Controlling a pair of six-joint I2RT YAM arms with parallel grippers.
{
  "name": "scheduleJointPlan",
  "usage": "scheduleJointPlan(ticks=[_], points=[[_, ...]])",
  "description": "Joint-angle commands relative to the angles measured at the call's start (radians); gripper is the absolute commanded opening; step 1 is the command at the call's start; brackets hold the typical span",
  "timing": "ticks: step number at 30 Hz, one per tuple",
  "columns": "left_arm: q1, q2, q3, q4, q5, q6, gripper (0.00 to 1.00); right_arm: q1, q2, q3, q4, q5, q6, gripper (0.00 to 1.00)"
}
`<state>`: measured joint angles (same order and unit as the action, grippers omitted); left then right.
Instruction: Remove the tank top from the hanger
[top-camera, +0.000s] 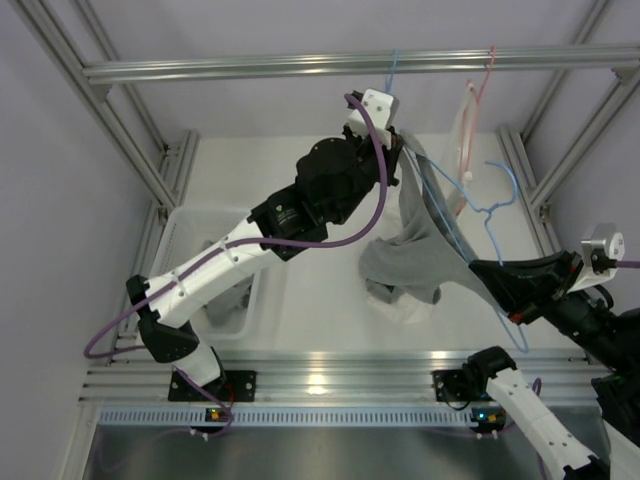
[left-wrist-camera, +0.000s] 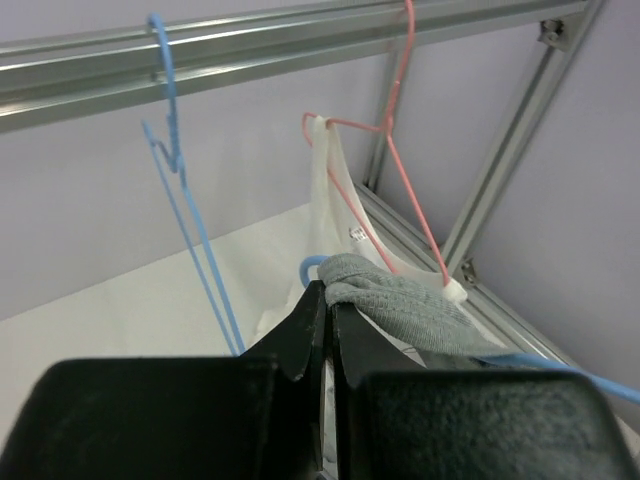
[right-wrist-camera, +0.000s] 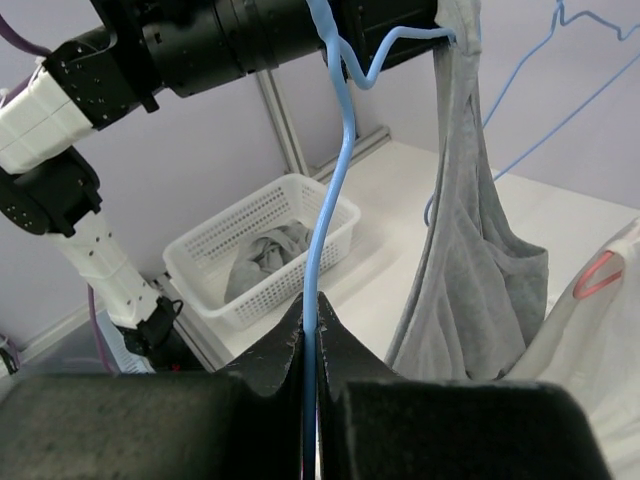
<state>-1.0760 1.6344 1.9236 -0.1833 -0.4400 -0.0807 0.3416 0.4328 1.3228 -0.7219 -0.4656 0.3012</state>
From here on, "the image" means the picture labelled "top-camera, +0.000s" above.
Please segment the grey tank top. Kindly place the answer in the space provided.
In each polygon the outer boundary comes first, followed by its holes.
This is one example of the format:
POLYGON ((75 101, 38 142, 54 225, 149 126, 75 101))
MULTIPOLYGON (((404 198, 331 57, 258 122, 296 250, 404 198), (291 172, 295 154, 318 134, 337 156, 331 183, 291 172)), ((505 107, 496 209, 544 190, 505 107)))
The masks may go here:
POLYGON ((212 325, 221 326, 233 312, 248 307, 253 279, 253 276, 244 278, 206 304, 206 316, 212 325))
POLYGON ((401 229, 389 239, 370 241, 361 254, 359 273, 367 292, 386 304, 408 294, 435 305, 441 298, 441 286, 455 283, 498 308, 497 301, 469 268, 477 255, 447 205, 424 147, 408 131, 401 134, 401 229))

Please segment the light blue wire hanger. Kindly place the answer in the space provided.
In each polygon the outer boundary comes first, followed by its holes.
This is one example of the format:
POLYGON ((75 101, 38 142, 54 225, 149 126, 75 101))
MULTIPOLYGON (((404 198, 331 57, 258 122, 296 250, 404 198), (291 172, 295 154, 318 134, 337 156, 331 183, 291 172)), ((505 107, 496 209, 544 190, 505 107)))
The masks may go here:
POLYGON ((384 82, 384 92, 386 94, 392 93, 393 82, 394 82, 395 74, 397 71, 398 59, 399 59, 399 50, 394 49, 391 56, 391 63, 389 65, 388 74, 384 82))

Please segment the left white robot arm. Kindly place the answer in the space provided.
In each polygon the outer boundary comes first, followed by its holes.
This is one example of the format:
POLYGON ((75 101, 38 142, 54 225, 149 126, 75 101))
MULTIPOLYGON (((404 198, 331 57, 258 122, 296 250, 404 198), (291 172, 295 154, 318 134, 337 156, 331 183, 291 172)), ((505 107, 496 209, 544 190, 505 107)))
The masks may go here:
POLYGON ((202 398, 219 397, 226 372, 192 326, 193 315, 263 269, 308 248, 333 247, 329 225, 344 224, 375 185, 398 183, 403 141, 394 129, 385 134, 379 147, 350 128, 340 138, 317 142, 297 162, 294 183, 253 208, 217 243, 163 275, 131 277, 126 290, 153 359, 185 374, 202 398))

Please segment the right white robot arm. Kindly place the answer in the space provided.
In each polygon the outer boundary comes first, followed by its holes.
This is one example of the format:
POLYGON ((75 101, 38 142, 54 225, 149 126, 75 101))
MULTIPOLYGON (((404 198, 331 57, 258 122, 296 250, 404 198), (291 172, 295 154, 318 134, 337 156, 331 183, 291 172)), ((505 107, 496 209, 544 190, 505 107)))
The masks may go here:
POLYGON ((548 322, 607 371, 589 381, 608 441, 608 454, 601 456, 560 419, 542 384, 527 379, 505 349, 489 347, 463 364, 467 389, 506 412, 550 479, 639 476, 639 311, 615 313, 587 293, 618 268, 638 265, 624 260, 619 246, 470 264, 513 323, 548 322))

